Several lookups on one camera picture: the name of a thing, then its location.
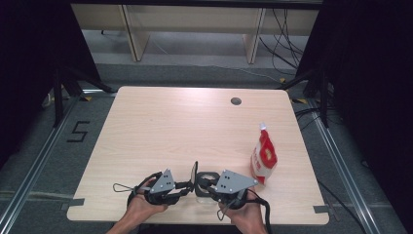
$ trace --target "cable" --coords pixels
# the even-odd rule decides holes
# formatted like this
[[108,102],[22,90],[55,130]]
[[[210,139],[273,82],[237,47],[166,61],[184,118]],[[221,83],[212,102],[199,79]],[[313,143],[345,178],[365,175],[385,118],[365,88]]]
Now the cable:
[[284,74],[284,75],[295,75],[295,74],[291,74],[291,73],[288,73],[288,72],[283,72],[283,71],[278,70],[278,69],[276,68],[276,65],[274,64],[274,54],[273,54],[272,57],[271,57],[271,62],[272,62],[272,64],[273,64],[274,69],[275,69],[276,71],[278,71],[279,73]]
[[355,214],[353,214],[353,212],[350,211],[350,209],[349,209],[346,205],[344,205],[344,203],[343,203],[330,189],[328,189],[328,187],[325,186],[325,184],[323,184],[323,183],[322,183],[321,181],[319,181],[318,179],[317,179],[317,183],[318,183],[319,185],[321,185],[328,193],[330,193],[331,196],[333,196],[333,197],[337,200],[338,203],[340,203],[340,205],[352,216],[352,218],[356,221],[356,223],[358,224],[358,226],[361,228],[361,231],[365,234],[365,233],[366,233],[366,232],[365,232],[365,229],[364,229],[364,227],[362,226],[361,222],[358,220],[358,218],[355,216]]
[[290,65],[292,68],[297,69],[297,66],[292,64],[291,62],[287,61],[285,58],[281,57],[280,55],[278,55],[275,50],[271,50],[267,44],[264,43],[264,41],[262,40],[261,37],[259,37],[259,40],[261,41],[261,43],[265,46],[265,48],[267,48],[267,50],[273,54],[274,56],[276,56],[277,58],[281,59],[283,62],[287,63],[288,65]]
[[[152,40],[152,42],[154,43],[154,45],[156,47],[158,47],[158,49],[160,49],[162,52],[164,52],[166,55],[169,55],[169,53],[164,50],[155,40]],[[219,66],[219,65],[196,65],[196,64],[179,64],[176,62],[172,62],[172,64],[174,65],[186,65],[186,66],[197,66],[197,67],[217,67],[217,68],[223,68],[223,69],[229,69],[229,70],[239,70],[242,71],[244,73],[250,74],[250,75],[254,75],[254,76],[261,76],[261,77],[265,77],[265,78],[269,78],[279,84],[281,84],[280,81],[278,81],[276,78],[268,76],[268,75],[263,75],[263,74],[258,74],[258,73],[254,73],[254,72],[250,72],[241,68],[236,68],[236,67],[229,67],[229,66]]]
[[306,126],[304,126],[303,128],[301,128],[300,131],[303,131],[304,129],[306,129],[307,127],[309,127],[309,125],[310,125],[311,123],[313,123],[314,121],[316,121],[319,117],[320,117],[320,116],[317,116],[316,118],[314,118],[313,120],[311,120],[309,123],[307,123]]
[[269,234],[273,234],[273,230],[271,228],[271,223],[270,223],[270,204],[262,199],[255,191],[252,191],[251,189],[247,189],[249,192],[253,193],[257,198],[254,200],[246,201],[246,203],[258,203],[260,205],[263,205],[265,207],[265,227],[267,228],[267,232]]
[[[295,55],[295,53],[298,53],[298,54],[302,55],[304,52],[303,52],[301,49],[299,49],[298,47],[296,47],[296,46],[289,40],[288,23],[287,23],[288,10],[287,10],[287,9],[284,9],[284,22],[283,22],[283,25],[282,25],[282,26],[281,26],[281,24],[280,24],[280,21],[279,21],[277,15],[276,15],[276,12],[275,12],[274,9],[273,9],[273,15],[274,15],[274,18],[276,19],[277,24],[279,25],[279,28],[280,28],[280,31],[281,31],[279,39],[276,38],[276,35],[274,35],[274,37],[275,37],[276,40],[278,41],[278,44],[280,44],[280,45],[282,45],[284,48],[290,50],[290,51],[291,51],[291,54],[292,54],[292,57],[294,58],[294,60],[297,60],[297,61],[299,62],[299,59],[298,59],[298,57]],[[280,39],[282,38],[282,36],[284,37],[285,41],[288,43],[289,48],[287,48],[283,43],[280,42]]]
[[299,110],[299,111],[295,112],[294,114],[295,114],[295,117],[298,117],[298,116],[303,116],[304,114],[307,114],[307,113],[311,113],[313,111],[319,111],[319,108],[303,109],[303,110]]
[[328,119],[331,123],[333,123],[333,124],[336,124],[336,125],[345,125],[345,124],[343,124],[343,123],[338,123],[338,122],[336,122],[336,121],[333,121],[332,119],[328,118],[328,116],[327,116],[327,119]]

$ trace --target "hole in table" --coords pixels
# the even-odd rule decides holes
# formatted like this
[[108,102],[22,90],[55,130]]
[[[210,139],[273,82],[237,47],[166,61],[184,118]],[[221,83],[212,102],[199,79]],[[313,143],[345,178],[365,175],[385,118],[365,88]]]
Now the hole in table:
[[235,105],[240,105],[241,104],[241,99],[239,97],[232,97],[231,98],[231,103],[235,104]]

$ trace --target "human hand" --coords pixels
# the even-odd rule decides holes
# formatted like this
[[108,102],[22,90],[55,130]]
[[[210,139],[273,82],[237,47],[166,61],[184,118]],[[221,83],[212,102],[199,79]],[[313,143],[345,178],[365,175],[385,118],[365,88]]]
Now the human hand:
[[142,194],[137,194],[131,199],[124,216],[107,232],[107,234],[129,233],[150,216],[164,212],[167,208],[167,205],[149,204]]
[[[255,198],[256,196],[252,192],[247,191],[247,200]],[[218,203],[218,205],[222,212],[225,211],[225,205],[221,203]],[[246,203],[238,210],[228,209],[225,215],[231,218],[231,223],[235,224],[243,234],[267,233],[262,220],[261,206],[257,203]]]

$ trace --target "wooden table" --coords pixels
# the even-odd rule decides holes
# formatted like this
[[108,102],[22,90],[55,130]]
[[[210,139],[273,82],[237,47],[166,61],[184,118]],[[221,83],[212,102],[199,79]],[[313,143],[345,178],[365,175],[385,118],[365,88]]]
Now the wooden table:
[[[240,98],[235,105],[232,98]],[[315,174],[285,91],[123,87],[119,90],[74,196],[71,220],[117,221],[126,210],[128,192],[113,183],[135,186],[170,169],[177,182],[199,172],[224,169],[249,176],[249,158],[265,122],[279,163],[257,193],[271,205],[272,224],[326,224]],[[202,204],[195,192],[156,214],[148,223],[222,224],[216,203]]]

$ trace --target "aluminum rail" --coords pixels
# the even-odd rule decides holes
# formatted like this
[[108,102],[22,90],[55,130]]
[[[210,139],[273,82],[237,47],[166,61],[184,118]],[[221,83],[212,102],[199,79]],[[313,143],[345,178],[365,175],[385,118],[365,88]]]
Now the aluminum rail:
[[[277,8],[296,10],[319,10],[323,0],[38,0],[52,4],[110,4],[143,6],[225,7],[225,8]],[[345,6],[345,1],[328,4]]]
[[2,213],[0,218],[0,233],[9,233],[10,229],[15,223],[19,215],[19,212],[21,211],[24,205],[24,202],[26,201],[32,187],[36,183],[39,175],[45,167],[49,159],[49,156],[51,155],[52,150],[58,140],[58,137],[60,136],[60,133],[66,125],[67,118],[70,112],[73,110],[73,107],[76,105],[78,100],[78,97],[72,97],[69,100],[64,110],[64,117],[62,118],[60,123],[52,129],[48,139],[46,140],[36,160],[32,164],[26,177],[24,178],[24,181],[21,183],[19,189],[16,191],[15,195],[13,196],[11,202],[9,203],[5,211]]
[[[313,99],[309,99],[309,105],[310,108],[317,108],[317,105]],[[349,197],[352,200],[353,205],[355,206],[356,212],[358,214],[358,217],[360,218],[365,232],[368,234],[381,233],[377,222],[374,219],[373,213],[370,211],[367,203],[362,197],[357,184],[352,174],[350,173],[349,168],[347,167],[346,162],[344,161],[333,136],[330,133],[330,130],[328,130],[324,126],[316,113],[313,112],[313,116],[316,118],[317,127],[319,129],[319,132],[321,133],[321,137],[324,140],[325,145],[327,146],[331,159],[333,160],[337,172],[344,183],[347,193],[349,194]]]

